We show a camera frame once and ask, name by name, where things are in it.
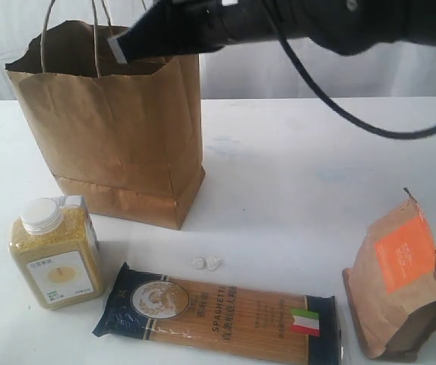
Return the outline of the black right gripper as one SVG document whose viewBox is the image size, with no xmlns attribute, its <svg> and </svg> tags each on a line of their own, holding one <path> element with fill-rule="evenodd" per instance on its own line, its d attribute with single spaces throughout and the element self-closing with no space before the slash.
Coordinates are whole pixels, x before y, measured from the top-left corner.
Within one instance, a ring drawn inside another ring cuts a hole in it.
<svg viewBox="0 0 436 365">
<path fill-rule="evenodd" d="M 224 46 L 276 39 L 266 10 L 287 38 L 305 38 L 297 1 L 155 1 L 134 25 L 107 39 L 115 59 L 211 53 Z"/>
</svg>

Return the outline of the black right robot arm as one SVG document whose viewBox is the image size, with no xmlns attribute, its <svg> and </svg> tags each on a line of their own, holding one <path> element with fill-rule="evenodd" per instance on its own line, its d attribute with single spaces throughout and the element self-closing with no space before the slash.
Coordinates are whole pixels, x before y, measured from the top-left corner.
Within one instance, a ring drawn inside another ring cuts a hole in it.
<svg viewBox="0 0 436 365">
<path fill-rule="evenodd" d="M 379 43 L 436 46 L 436 1 L 157 1 L 126 31 L 108 39 L 120 63 L 216 52 L 225 46 L 309 38 L 342 56 Z"/>
</svg>

